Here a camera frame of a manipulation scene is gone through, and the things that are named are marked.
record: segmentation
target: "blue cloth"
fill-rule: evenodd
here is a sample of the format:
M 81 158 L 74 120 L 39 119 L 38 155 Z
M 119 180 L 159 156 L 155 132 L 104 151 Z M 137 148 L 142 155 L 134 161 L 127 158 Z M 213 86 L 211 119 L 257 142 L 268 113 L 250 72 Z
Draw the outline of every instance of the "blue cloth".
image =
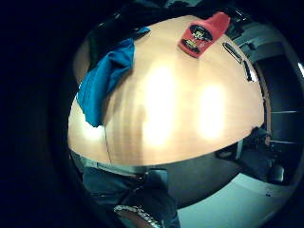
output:
M 143 36 L 149 30 L 139 29 L 134 38 Z M 133 38 L 121 41 L 86 74 L 80 84 L 76 100 L 85 114 L 85 120 L 92 126 L 102 124 L 104 99 L 133 67 L 134 49 Z

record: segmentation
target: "floor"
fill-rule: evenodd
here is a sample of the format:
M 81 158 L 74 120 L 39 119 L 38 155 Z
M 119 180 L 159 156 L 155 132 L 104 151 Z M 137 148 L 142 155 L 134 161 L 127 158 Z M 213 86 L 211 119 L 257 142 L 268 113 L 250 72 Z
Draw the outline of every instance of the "floor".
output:
M 234 162 L 216 158 L 215 153 L 156 167 L 168 170 L 169 193 L 179 207 L 209 197 L 241 170 Z

